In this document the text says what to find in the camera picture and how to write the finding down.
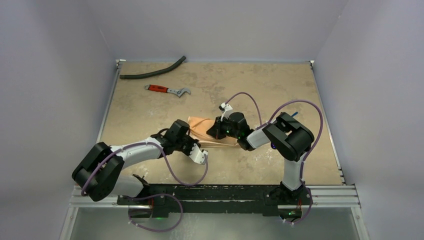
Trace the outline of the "peach cloth napkin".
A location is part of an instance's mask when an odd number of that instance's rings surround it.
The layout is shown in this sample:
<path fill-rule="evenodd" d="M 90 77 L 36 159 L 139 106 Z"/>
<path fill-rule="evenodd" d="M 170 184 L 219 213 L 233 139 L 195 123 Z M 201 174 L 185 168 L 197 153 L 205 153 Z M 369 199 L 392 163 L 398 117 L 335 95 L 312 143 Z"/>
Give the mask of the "peach cloth napkin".
<path fill-rule="evenodd" d="M 209 130 L 214 123 L 215 121 L 210 118 L 189 116 L 189 135 L 195 140 L 199 140 L 199 143 L 203 148 L 240 148 L 237 140 L 233 137 L 215 139 L 208 135 L 207 130 Z"/>

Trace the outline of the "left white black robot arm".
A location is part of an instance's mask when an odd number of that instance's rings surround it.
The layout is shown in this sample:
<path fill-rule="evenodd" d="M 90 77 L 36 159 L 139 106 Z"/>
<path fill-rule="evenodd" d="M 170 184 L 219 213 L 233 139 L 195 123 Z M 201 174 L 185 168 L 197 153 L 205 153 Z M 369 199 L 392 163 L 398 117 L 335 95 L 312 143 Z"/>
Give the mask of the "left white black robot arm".
<path fill-rule="evenodd" d="M 143 177 L 124 175 L 122 170 L 148 160 L 166 159 L 181 152 L 199 165 L 208 164 L 208 151 L 199 140 L 190 136 L 187 122 L 177 119 L 148 138 L 126 144 L 96 143 L 72 172 L 71 177 L 81 187 L 81 195 L 94 202 L 110 195 L 130 197 L 138 205 L 149 199 L 149 184 Z"/>

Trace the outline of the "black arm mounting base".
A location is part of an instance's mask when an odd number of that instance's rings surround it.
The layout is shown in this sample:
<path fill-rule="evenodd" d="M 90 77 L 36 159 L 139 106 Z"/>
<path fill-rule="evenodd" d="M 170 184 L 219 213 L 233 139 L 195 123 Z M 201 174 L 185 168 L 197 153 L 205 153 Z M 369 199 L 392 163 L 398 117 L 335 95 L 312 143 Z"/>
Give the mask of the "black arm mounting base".
<path fill-rule="evenodd" d="M 171 213 L 261 214 L 298 219 L 302 207 L 312 204 L 311 191 L 304 184 L 292 192 L 282 184 L 181 184 L 148 183 L 139 197 L 117 195 L 119 205 L 146 206 L 154 218 Z"/>

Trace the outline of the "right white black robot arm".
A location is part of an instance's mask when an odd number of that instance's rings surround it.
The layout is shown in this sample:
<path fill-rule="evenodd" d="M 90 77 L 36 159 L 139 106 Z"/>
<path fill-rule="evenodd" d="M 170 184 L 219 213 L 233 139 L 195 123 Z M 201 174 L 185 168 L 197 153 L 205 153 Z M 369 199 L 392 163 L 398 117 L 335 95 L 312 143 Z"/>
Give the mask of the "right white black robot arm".
<path fill-rule="evenodd" d="M 284 158 L 280 191 L 282 200 L 292 204 L 300 198 L 301 161 L 311 149 L 315 137 L 291 115 L 282 112 L 272 123 L 254 130 L 248 125 L 243 113 L 233 112 L 229 116 L 216 117 L 206 134 L 217 140 L 234 138 L 245 151 L 253 151 L 269 143 Z"/>

